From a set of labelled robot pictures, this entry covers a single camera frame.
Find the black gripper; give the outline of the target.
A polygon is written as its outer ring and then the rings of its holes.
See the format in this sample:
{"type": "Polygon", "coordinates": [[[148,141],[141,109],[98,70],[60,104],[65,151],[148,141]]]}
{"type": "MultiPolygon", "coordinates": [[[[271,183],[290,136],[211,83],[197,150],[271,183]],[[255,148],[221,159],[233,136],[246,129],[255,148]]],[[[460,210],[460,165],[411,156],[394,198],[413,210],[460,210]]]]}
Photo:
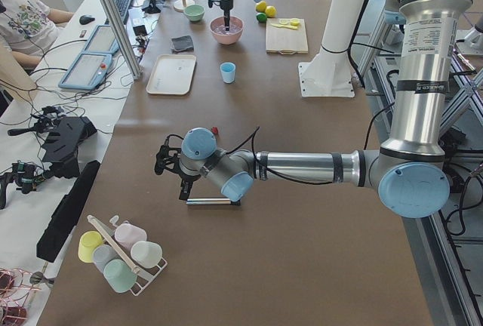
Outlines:
{"type": "Polygon", "coordinates": [[[218,5],[223,10],[224,29],[228,32],[230,30],[230,11],[234,7],[234,0],[208,0],[209,8],[214,5],[218,5]]]}
{"type": "Polygon", "coordinates": [[[169,171],[172,174],[178,175],[182,180],[180,184],[179,200],[187,201],[189,199],[193,182],[200,178],[199,174],[189,175],[180,167],[180,147],[171,147],[170,139],[176,137],[183,140],[178,134],[169,134],[165,141],[160,146],[159,151],[155,156],[154,172],[156,175],[162,175],[164,171],[169,171]]]}

